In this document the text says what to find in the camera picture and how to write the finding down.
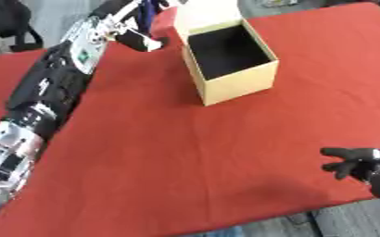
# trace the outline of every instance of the table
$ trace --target table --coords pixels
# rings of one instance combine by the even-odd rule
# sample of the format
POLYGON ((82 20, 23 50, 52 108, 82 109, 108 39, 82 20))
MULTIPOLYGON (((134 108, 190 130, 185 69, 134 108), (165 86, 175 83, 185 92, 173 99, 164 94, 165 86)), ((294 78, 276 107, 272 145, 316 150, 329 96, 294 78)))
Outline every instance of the table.
MULTIPOLYGON (((274 88, 216 106, 178 46, 110 46, 0 236, 163 236, 372 198, 322 172, 319 149, 380 148, 380 7, 249 22, 281 59, 274 88)), ((0 56, 0 116, 40 54, 0 56)))

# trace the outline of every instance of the tan box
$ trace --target tan box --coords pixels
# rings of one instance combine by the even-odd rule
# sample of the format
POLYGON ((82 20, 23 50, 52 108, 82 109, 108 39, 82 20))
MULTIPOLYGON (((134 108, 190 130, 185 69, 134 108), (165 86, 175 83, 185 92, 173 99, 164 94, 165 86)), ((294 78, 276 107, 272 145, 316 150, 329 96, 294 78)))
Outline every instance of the tan box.
POLYGON ((183 57, 205 106, 269 89, 278 57, 245 19, 184 30, 183 57))

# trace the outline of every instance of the floor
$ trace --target floor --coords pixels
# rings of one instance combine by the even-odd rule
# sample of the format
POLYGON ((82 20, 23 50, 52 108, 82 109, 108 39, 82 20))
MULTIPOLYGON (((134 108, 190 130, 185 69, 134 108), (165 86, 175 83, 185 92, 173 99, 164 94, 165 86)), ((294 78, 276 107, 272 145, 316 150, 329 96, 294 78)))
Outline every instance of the floor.
MULTIPOLYGON (((77 19, 85 16, 104 0, 21 0, 33 13, 32 25, 44 36, 45 45, 59 42, 60 37, 77 19)), ((240 0, 246 18, 313 9, 324 0, 302 0, 295 6, 266 8, 261 0, 240 0)), ((366 201, 325 208, 313 213, 323 237, 380 237, 380 201, 366 201)), ((242 226, 246 237, 315 237, 304 214, 273 218, 242 226)))

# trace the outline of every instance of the robot forearm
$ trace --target robot forearm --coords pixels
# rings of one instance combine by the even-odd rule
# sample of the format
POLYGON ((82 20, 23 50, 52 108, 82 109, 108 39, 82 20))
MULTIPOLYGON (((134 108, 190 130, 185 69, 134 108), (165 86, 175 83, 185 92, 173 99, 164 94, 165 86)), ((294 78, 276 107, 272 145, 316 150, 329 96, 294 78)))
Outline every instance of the robot forearm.
POLYGON ((100 16, 77 22, 61 44, 36 61, 8 99, 0 119, 0 207, 26 183, 48 141, 80 103, 109 40, 138 51, 163 46, 120 21, 141 4, 130 2, 115 15, 104 17, 99 11, 100 16))

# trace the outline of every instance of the gloved hand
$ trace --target gloved hand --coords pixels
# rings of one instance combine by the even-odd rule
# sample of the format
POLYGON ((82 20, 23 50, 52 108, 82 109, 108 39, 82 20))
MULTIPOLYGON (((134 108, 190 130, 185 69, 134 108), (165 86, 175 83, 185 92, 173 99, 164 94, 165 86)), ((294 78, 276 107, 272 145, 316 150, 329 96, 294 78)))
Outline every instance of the gloved hand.
POLYGON ((349 175, 358 181, 364 181, 372 186, 372 194, 380 198, 380 149, 326 147, 321 149, 321 154, 343 159, 341 162, 323 165, 324 171, 334 172, 338 180, 349 175))

